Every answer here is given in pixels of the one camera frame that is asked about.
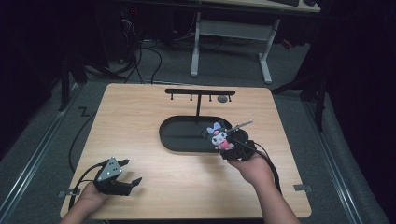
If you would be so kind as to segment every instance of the white face plush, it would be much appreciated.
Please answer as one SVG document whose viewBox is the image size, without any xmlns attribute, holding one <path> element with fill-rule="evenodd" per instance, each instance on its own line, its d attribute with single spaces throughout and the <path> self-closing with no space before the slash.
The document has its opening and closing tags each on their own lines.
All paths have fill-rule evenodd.
<svg viewBox="0 0 396 224">
<path fill-rule="evenodd" d="M 219 146 L 219 145 L 221 145 L 221 143 L 223 143 L 225 141 L 226 137 L 227 137 L 227 133 L 219 132 L 218 134 L 216 134 L 212 137 L 212 144 L 215 146 Z"/>
</svg>

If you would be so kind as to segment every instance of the black cable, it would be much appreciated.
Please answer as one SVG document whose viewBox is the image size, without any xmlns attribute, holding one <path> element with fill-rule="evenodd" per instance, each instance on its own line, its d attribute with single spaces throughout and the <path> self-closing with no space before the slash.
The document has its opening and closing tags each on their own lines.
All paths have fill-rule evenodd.
<svg viewBox="0 0 396 224">
<path fill-rule="evenodd" d="M 133 60 L 130 60 L 130 61 L 128 62 L 128 64 L 127 64 L 125 67 L 121 68 L 120 70 L 114 71 L 114 72 L 112 72 L 112 73 L 114 73 L 114 74 L 116 74 L 116 75 L 119 75 L 119 74 L 121 74 L 121 73 L 124 73 L 124 72 L 128 71 L 128 70 L 131 69 L 133 66 L 134 66 L 134 61 L 133 61 Z M 89 73 L 89 74 L 91 74 L 91 75 L 94 75 L 94 76 L 103 76 L 103 75 L 104 75 L 104 74 L 101 73 L 101 72 L 92 71 L 92 70 L 90 70 L 90 69 L 87 68 L 87 67 L 85 67 L 85 72 L 87 72 L 87 73 Z"/>
<path fill-rule="evenodd" d="M 182 38 L 182 39 L 177 39 L 177 40 L 174 40 L 174 44 L 176 44 L 176 45 L 179 45 L 179 46 L 181 46 L 181 47 L 189 47 L 189 46 L 192 46 L 192 45 L 194 45 L 194 41 L 191 41 L 190 42 L 190 44 L 180 44 L 180 43 L 178 43 L 179 41 L 188 41 L 190 38 L 192 38 L 192 37 L 194 37 L 194 35 L 191 35 L 191 36 L 186 36 L 186 37 L 184 37 L 184 38 Z"/>
<path fill-rule="evenodd" d="M 254 145 L 259 146 L 259 147 L 265 152 L 265 156 L 268 157 L 268 158 L 270 158 L 270 156 L 268 155 L 268 153 L 267 153 L 267 151 L 265 150 L 264 147 L 262 147 L 262 146 L 261 146 L 260 144 L 258 144 L 258 143 L 254 143 Z"/>
<path fill-rule="evenodd" d="M 139 78 L 140 78 L 140 83 L 141 83 L 141 84 L 146 84 L 145 81 L 144 81 L 144 79 L 142 78 L 142 75 L 140 75 L 139 68 L 138 68 L 138 65 L 140 64 L 140 62 L 142 62 L 142 57 L 143 57 L 142 45 L 143 45 L 143 42 L 141 42 L 141 43 L 140 43 L 140 46 L 139 46 L 139 53 L 140 53 L 140 55 L 139 55 L 139 63 L 136 65 L 136 72 L 137 72 L 137 75 L 138 75 Z"/>
<path fill-rule="evenodd" d="M 217 46 L 215 46 L 214 48 L 211 48 L 211 49 L 205 48 L 205 47 L 203 47 L 202 44 L 200 44 L 199 46 L 200 46 L 201 49 L 214 50 L 214 49 L 218 49 L 219 47 L 221 47 L 222 44 L 223 44 L 223 37 L 219 37 L 219 44 L 218 44 Z"/>
<path fill-rule="evenodd" d="M 85 128 L 85 126 L 88 124 L 88 122 L 90 122 L 90 120 L 96 115 L 96 113 L 97 113 L 97 112 L 94 112 L 94 113 L 85 121 L 85 123 L 81 126 L 81 128 L 79 128 L 78 133 L 76 134 L 76 137 L 74 138 L 73 143 L 72 143 L 72 145 L 71 145 L 70 148 L 69 148 L 69 157 L 68 157 L 68 160 L 69 160 L 70 169 L 72 170 L 73 173 L 76 171 L 75 168 L 73 167 L 73 164 L 72 164 L 72 151 L 73 151 L 74 144 L 76 143 L 77 138 L 78 138 L 79 135 L 81 134 L 82 130 Z"/>
<path fill-rule="evenodd" d="M 156 53 L 160 57 L 160 63 L 158 64 L 157 69 L 155 69 L 154 73 L 151 75 L 151 85 L 152 85 L 152 84 L 154 84 L 154 76 L 160 69 L 161 64 L 163 63 L 163 57 L 161 56 L 161 54 L 158 51 L 156 51 L 154 49 L 146 49 L 146 50 L 150 50 L 150 51 Z"/>
<path fill-rule="evenodd" d="M 128 82 L 129 77 L 131 76 L 131 74 L 134 72 L 134 70 L 136 69 L 137 65 L 134 67 L 134 69 L 132 69 L 132 71 L 129 73 L 129 75 L 125 78 L 124 83 Z"/>
<path fill-rule="evenodd" d="M 97 164 L 95 164 L 94 166 L 90 167 L 90 168 L 89 168 L 87 171 L 85 171 L 85 173 L 79 178 L 79 180 L 78 180 L 76 186 L 73 188 L 73 194 L 72 194 L 72 196 L 70 197 L 69 210 L 73 207 L 73 205 L 74 205 L 74 203 L 75 203 L 76 195 L 77 195 L 77 193 L 78 193 L 78 186 L 79 186 L 79 184 L 81 184 L 81 183 L 84 181 L 85 175 L 87 175 L 87 173 L 89 173 L 91 170 L 93 170 L 93 169 L 95 169 L 95 168 L 97 168 L 97 167 L 106 165 L 106 164 L 107 164 L 107 161 L 97 163 Z"/>
<path fill-rule="evenodd" d="M 254 40 L 254 39 L 244 40 L 244 43 L 237 43 L 237 42 L 230 41 L 230 40 L 227 40 L 227 39 L 224 39 L 223 41 L 225 43 L 232 44 L 232 45 L 237 45 L 237 46 L 245 46 L 245 45 L 248 45 L 250 43 L 258 42 L 258 40 Z"/>
</svg>

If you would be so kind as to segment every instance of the metal bracket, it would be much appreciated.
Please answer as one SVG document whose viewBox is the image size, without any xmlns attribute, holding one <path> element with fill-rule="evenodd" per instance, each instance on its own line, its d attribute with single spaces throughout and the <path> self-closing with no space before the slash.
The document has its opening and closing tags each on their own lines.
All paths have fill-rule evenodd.
<svg viewBox="0 0 396 224">
<path fill-rule="evenodd" d="M 73 193 L 74 189 L 67 189 L 66 191 L 59 191 L 58 193 L 58 198 L 65 198 L 67 195 L 72 196 L 72 195 L 79 195 L 81 193 L 81 189 L 77 190 L 77 193 Z"/>
<path fill-rule="evenodd" d="M 301 191 L 304 190 L 305 193 L 311 192 L 312 188 L 309 185 L 301 184 L 301 185 L 293 185 L 295 191 Z"/>
</svg>

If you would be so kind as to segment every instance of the plush toy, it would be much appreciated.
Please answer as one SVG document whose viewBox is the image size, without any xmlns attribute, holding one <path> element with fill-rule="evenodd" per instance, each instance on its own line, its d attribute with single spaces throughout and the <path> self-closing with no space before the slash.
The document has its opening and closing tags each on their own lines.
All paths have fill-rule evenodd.
<svg viewBox="0 0 396 224">
<path fill-rule="evenodd" d="M 233 143 L 229 143 L 227 141 L 227 133 L 224 125 L 221 121 L 215 122 L 213 128 L 206 128 L 207 130 L 207 137 L 209 141 L 215 146 L 217 150 L 228 150 L 234 147 Z"/>
</svg>

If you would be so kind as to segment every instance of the wooden board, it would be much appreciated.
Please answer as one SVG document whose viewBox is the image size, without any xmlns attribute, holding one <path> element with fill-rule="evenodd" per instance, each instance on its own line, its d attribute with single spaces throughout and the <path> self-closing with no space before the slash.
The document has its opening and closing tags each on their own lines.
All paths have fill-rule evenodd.
<svg viewBox="0 0 396 224">
<path fill-rule="evenodd" d="M 167 219 L 262 217 L 259 202 L 239 172 L 217 153 L 174 152 L 159 137 L 164 120 L 175 115 L 195 115 L 197 97 L 166 94 L 166 88 L 232 90 L 235 96 L 220 103 L 203 96 L 201 115 L 227 119 L 232 125 L 253 119 L 244 127 L 249 139 L 265 147 L 280 176 L 286 201 L 298 217 L 308 217 L 311 208 L 271 92 L 265 88 L 197 87 L 110 84 L 83 149 L 73 188 L 94 164 L 111 156 L 129 159 L 122 167 L 120 182 L 143 177 L 130 196 L 111 196 L 92 215 L 97 219 Z M 87 179 L 93 179 L 93 170 Z M 61 216 L 67 212 L 66 197 Z"/>
</svg>

